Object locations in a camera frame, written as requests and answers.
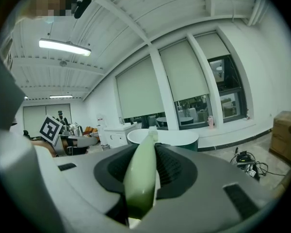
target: pink bottle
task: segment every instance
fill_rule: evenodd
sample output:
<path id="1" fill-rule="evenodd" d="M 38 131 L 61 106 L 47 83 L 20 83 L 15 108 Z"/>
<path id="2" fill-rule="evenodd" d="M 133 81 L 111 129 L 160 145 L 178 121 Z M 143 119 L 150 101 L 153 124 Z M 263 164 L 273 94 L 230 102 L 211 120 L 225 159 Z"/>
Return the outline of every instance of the pink bottle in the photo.
<path id="1" fill-rule="evenodd" d="M 212 116 L 208 116 L 208 124 L 209 124 L 209 128 L 213 129 L 213 117 Z"/>

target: black headset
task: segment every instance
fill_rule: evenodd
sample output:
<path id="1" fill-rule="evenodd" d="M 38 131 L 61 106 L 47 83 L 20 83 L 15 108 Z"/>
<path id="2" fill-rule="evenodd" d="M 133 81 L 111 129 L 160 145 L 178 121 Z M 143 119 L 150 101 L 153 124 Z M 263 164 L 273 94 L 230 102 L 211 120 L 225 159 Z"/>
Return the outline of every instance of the black headset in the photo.
<path id="1" fill-rule="evenodd" d="M 76 5 L 72 9 L 72 13 L 74 14 L 75 19 L 79 19 L 83 15 L 84 11 L 90 5 L 91 1 L 92 0 L 83 0 L 83 1 L 71 0 L 71 2 Z"/>

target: baseboard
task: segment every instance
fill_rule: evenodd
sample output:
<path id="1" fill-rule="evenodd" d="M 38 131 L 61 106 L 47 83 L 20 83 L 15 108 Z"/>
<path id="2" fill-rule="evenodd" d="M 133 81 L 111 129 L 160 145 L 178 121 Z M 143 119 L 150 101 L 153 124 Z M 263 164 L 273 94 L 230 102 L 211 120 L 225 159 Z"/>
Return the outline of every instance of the baseboard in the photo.
<path id="1" fill-rule="evenodd" d="M 206 147 L 206 148 L 198 148 L 198 152 L 205 152 L 205 151 L 211 151 L 211 150 L 220 150 L 220 149 L 226 149 L 226 148 L 230 148 L 233 146 L 237 146 L 246 142 L 250 142 L 253 141 L 255 139 L 258 139 L 268 133 L 272 132 L 272 129 L 266 130 L 260 134 L 254 135 L 252 137 L 249 137 L 247 139 L 241 140 L 241 141 L 237 141 L 237 142 L 232 142 L 232 143 L 228 143 L 228 144 L 223 144 L 223 145 L 218 145 L 218 146 L 213 146 L 213 147 Z"/>

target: ceiling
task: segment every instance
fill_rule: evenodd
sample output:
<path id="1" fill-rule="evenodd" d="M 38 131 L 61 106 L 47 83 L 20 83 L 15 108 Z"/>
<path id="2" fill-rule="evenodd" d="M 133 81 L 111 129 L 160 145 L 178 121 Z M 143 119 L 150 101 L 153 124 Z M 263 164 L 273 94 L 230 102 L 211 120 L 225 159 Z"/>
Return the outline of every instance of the ceiling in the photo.
<path id="1" fill-rule="evenodd" d="M 209 19 L 254 24 L 263 0 L 93 0 L 82 17 L 26 19 L 14 32 L 12 73 L 29 100 L 72 94 L 83 100 L 129 53 L 177 28 Z M 39 48 L 49 38 L 90 48 L 89 57 Z"/>

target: ceiling light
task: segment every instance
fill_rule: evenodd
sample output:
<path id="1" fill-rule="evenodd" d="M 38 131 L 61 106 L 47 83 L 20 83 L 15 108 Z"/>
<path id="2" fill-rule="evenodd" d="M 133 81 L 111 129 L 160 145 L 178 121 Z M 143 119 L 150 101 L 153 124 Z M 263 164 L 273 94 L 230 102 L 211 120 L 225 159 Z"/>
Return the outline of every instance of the ceiling light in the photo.
<path id="1" fill-rule="evenodd" d="M 81 54 L 84 56 L 89 56 L 91 54 L 90 49 L 82 48 L 77 45 L 70 44 L 68 42 L 48 40 L 48 39 L 39 40 L 39 47 L 46 48 L 46 49 L 62 50 L 66 52 Z"/>
<path id="2" fill-rule="evenodd" d="M 50 99 L 62 99 L 62 98 L 71 98 L 72 95 L 54 95 L 54 96 L 50 96 Z"/>

